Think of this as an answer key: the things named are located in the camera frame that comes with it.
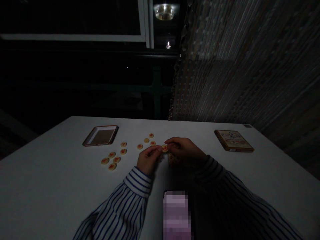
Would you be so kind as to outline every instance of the phone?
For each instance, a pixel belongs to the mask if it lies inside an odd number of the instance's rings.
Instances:
[[[165,191],[163,195],[163,240],[194,240],[188,192]]]

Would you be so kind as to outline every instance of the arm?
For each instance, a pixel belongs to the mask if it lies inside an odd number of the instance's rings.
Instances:
[[[161,146],[141,152],[137,167],[81,223],[73,239],[139,239],[152,183],[149,176],[161,153]]]
[[[216,221],[233,239],[302,239],[301,234],[270,204],[253,194],[233,173],[202,152],[190,139],[165,143],[173,154],[197,166],[195,181],[204,187]]]

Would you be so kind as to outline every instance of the ceiling light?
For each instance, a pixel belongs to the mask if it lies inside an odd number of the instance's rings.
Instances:
[[[156,18],[161,21],[170,21],[174,16],[174,6],[172,4],[160,4],[155,9]]]

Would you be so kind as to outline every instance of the shirt sleeve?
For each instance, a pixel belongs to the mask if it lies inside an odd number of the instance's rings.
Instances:
[[[74,240],[139,239],[152,180],[134,167],[80,225]]]
[[[212,157],[195,172],[195,181],[208,193],[215,220],[226,236],[232,239],[303,239],[284,216]]]

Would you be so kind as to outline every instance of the open tin box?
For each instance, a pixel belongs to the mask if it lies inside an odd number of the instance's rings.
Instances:
[[[94,127],[82,145],[85,147],[110,145],[113,143],[118,129],[118,125]]]

